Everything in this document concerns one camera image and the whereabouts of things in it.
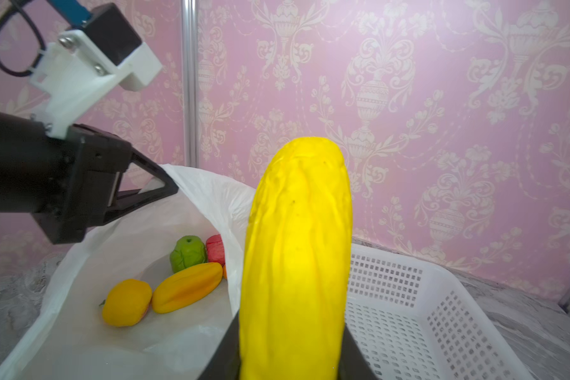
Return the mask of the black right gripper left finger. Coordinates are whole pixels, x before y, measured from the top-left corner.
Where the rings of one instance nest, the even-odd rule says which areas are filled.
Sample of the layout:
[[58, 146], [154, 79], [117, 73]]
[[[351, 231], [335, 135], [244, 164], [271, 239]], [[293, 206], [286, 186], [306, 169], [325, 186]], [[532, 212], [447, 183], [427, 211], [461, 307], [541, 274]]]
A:
[[242, 360], [239, 342], [239, 313], [236, 313], [214, 355], [198, 380], [236, 380]]

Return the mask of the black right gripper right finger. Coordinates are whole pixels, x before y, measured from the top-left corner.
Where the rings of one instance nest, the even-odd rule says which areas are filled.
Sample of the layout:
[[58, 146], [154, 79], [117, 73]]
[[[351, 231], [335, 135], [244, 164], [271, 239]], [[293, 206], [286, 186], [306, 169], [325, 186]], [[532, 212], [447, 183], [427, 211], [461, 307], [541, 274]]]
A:
[[340, 360], [337, 372], [338, 380], [377, 380], [363, 353], [357, 346], [348, 326], [342, 337]]

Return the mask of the white plastic bag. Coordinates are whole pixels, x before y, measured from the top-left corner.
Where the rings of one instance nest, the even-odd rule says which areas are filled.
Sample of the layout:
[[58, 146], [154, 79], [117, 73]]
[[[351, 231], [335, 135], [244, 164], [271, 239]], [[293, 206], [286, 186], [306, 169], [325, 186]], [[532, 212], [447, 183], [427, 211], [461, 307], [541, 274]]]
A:
[[[0, 365], [0, 379], [194, 379], [239, 309], [254, 196], [241, 182], [165, 166], [166, 199], [92, 230], [53, 274], [41, 311]], [[204, 264], [209, 290], [159, 313], [179, 239], [223, 239], [226, 264]]]

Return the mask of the long yellow toy fruit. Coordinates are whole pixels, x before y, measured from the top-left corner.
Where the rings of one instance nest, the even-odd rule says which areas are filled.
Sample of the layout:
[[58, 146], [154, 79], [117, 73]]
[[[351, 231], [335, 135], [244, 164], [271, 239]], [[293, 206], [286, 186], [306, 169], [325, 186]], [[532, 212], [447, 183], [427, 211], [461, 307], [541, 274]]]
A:
[[352, 195], [334, 142], [294, 139], [256, 189], [238, 313], [243, 379], [334, 379], [345, 330]]

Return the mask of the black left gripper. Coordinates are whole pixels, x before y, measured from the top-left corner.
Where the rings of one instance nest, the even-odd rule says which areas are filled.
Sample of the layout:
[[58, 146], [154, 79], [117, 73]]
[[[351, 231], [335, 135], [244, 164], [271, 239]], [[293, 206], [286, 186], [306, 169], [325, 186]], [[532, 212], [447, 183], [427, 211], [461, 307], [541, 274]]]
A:
[[[141, 188], [121, 190], [126, 169]], [[0, 213], [30, 214], [53, 244], [177, 194], [160, 165], [111, 133], [75, 124], [64, 139], [38, 121], [0, 112]]]

